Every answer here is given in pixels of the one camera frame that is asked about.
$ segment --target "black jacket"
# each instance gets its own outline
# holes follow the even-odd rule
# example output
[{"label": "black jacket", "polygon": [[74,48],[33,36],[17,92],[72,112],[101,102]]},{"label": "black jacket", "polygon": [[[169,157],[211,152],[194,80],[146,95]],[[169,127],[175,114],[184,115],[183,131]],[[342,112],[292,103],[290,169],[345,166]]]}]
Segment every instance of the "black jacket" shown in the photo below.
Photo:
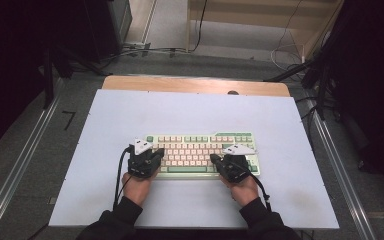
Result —
[{"label": "black jacket", "polygon": [[[248,224],[250,239],[300,239],[293,229],[283,225],[278,213],[267,211],[260,198],[256,198],[239,212]],[[76,239],[125,239],[134,233],[134,224],[141,213],[141,207],[123,197],[113,212],[104,211],[99,220],[87,226]]]}]

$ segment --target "white tabletop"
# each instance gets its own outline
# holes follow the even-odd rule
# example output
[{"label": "white tabletop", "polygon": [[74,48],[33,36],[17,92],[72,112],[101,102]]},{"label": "white tabletop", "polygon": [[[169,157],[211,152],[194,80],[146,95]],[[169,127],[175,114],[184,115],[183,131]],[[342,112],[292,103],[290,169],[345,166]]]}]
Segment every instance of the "white tabletop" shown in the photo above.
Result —
[{"label": "white tabletop", "polygon": [[[287,226],[339,228],[293,98],[124,90],[98,90],[49,225],[89,225],[112,209],[135,138],[235,131],[254,133],[259,179]],[[246,227],[219,180],[155,180],[143,208],[136,227]]]}]

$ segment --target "person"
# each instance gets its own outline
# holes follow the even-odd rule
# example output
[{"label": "person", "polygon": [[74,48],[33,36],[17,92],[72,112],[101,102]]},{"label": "person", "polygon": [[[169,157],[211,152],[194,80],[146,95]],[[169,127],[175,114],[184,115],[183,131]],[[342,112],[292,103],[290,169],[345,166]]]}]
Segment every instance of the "person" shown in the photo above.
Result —
[{"label": "person", "polygon": [[[142,205],[150,191],[151,178],[140,179],[125,173],[122,178],[124,196],[114,211],[104,211],[98,221],[87,226],[77,240],[120,240],[134,234],[134,224],[142,213]],[[240,214],[248,224],[248,237],[258,240],[301,239],[296,232],[285,226],[280,215],[267,211],[258,195],[258,186],[251,176],[239,184],[233,184],[221,177],[231,191],[232,198],[242,207]]]}]

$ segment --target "mechanical keyboard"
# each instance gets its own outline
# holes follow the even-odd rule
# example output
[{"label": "mechanical keyboard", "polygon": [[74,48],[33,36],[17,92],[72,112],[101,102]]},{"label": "mechanical keyboard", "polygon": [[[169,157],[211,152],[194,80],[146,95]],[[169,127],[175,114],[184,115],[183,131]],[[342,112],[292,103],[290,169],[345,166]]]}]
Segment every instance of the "mechanical keyboard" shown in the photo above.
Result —
[{"label": "mechanical keyboard", "polygon": [[[249,132],[216,133],[213,135],[148,135],[153,151],[164,148],[158,179],[218,179],[219,173],[210,154],[223,156],[223,149],[241,144],[256,150],[254,136]],[[246,155],[249,170],[260,175],[257,154]]]}]

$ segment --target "green spacebar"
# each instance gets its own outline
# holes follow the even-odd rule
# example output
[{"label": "green spacebar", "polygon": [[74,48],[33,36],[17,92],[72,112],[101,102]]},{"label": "green spacebar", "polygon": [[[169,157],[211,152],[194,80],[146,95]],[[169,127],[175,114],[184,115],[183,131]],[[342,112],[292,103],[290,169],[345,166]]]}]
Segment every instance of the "green spacebar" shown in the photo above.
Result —
[{"label": "green spacebar", "polygon": [[207,167],[168,167],[168,172],[172,172],[172,173],[207,172]]}]

